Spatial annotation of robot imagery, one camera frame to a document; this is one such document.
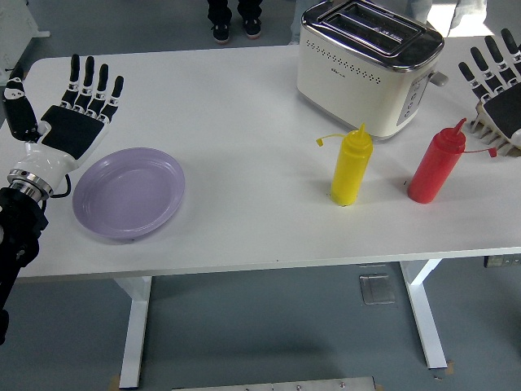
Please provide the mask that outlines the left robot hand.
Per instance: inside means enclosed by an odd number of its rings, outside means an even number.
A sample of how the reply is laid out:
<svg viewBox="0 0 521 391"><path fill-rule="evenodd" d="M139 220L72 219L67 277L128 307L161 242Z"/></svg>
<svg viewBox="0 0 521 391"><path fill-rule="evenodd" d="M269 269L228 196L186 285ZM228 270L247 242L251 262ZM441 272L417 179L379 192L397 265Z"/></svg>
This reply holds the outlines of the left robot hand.
<svg viewBox="0 0 521 391"><path fill-rule="evenodd" d="M95 72L92 56L86 58L83 79L80 71L80 58L73 55L67 89L40 119L25 94L22 71L11 73L2 105L11 135L24 142L25 157L10 171L10 182L23 179L39 183L48 193L56 191L103 139L118 109L124 78L116 77L108 92L108 65Z"/></svg>

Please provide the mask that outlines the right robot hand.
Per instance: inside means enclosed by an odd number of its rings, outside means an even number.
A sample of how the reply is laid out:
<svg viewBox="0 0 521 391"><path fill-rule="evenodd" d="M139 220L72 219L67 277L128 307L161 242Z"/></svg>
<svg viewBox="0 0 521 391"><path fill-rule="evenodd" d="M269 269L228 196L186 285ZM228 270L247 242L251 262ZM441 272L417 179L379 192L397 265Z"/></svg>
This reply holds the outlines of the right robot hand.
<svg viewBox="0 0 521 391"><path fill-rule="evenodd" d="M465 62L459 63L458 68L478 99L471 133L507 153L510 148L520 149L520 45L508 28L501 30L501 38L509 58L489 35L484 42L493 64L487 62L478 47L471 48L471 57L481 77L478 78Z"/></svg>

